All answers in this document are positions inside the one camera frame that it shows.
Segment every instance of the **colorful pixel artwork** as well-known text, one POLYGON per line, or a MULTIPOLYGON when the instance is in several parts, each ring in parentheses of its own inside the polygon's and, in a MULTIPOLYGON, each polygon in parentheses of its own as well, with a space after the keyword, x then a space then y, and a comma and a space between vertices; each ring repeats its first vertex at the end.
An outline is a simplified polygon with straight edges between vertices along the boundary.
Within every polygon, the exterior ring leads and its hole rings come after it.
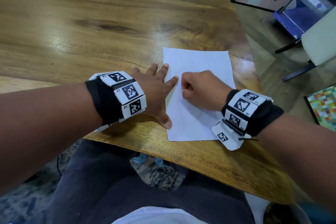
POLYGON ((315 122, 336 131, 336 84, 304 98, 315 122))

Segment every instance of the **chair leg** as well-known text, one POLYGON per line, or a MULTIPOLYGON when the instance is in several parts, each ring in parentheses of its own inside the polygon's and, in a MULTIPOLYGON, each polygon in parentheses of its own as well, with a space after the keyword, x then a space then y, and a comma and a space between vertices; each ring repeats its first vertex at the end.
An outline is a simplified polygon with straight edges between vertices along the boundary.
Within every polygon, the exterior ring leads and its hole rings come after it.
POLYGON ((284 46, 283 48, 277 49, 274 52, 278 54, 278 53, 281 53, 281 52, 284 52, 284 51, 288 51, 289 49, 296 47, 300 43, 301 43, 301 39, 296 39, 295 41, 291 42, 290 44, 284 46))
POLYGON ((308 63, 308 65, 306 65, 305 67, 301 68, 300 70, 295 71, 294 73, 291 73, 290 75, 282 78, 282 81, 288 81, 289 79, 292 79, 294 77, 297 77, 300 74, 303 74, 305 72, 308 72, 309 70, 312 70, 313 68, 315 68, 316 66, 314 65, 313 62, 310 61, 310 63, 308 63))

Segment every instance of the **dark pants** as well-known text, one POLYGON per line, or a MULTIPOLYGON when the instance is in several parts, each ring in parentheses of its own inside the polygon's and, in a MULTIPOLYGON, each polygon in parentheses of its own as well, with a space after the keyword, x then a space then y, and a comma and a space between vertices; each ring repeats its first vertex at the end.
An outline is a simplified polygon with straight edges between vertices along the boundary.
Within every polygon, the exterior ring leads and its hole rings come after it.
POLYGON ((179 208, 209 224, 254 223, 243 192, 190 171, 175 191, 145 184, 130 151, 84 140, 39 223, 103 223, 145 206, 179 208))

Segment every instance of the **black wrist strap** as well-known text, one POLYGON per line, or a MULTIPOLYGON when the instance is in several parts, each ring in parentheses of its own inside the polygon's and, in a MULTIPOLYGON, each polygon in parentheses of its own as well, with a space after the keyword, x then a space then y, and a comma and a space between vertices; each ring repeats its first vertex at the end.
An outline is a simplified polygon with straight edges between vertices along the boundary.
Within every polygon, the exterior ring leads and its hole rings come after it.
POLYGON ((113 88, 107 86, 100 78, 85 82, 94 106, 103 119, 103 124, 113 124, 124 118, 121 103, 115 96, 113 88))
POLYGON ((229 102, 234 97, 235 94, 237 94, 239 90, 232 90, 228 94, 226 98, 226 104, 222 109, 222 114, 225 116, 225 111, 229 110, 236 114, 237 116, 241 117, 242 119, 246 120, 247 127, 245 131, 241 130, 234 124, 232 126, 237 129, 238 131, 242 133, 247 133, 251 136, 256 136, 262 131, 264 128, 266 128, 269 124, 271 124, 275 119, 279 118, 283 113, 283 109, 277 105, 274 105, 271 101, 265 101, 263 104, 261 104, 257 110, 252 114, 251 117, 248 117, 241 112, 238 112, 236 109, 229 106, 229 102))

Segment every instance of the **forearm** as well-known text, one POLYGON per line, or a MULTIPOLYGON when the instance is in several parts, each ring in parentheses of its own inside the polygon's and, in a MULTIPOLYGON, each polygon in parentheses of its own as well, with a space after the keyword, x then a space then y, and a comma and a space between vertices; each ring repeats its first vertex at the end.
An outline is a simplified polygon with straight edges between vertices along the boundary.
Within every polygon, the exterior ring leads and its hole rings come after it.
POLYGON ((0 194, 102 125, 84 83, 0 95, 0 194))
POLYGON ((336 211, 335 132, 285 113, 257 138, 309 196, 336 211))

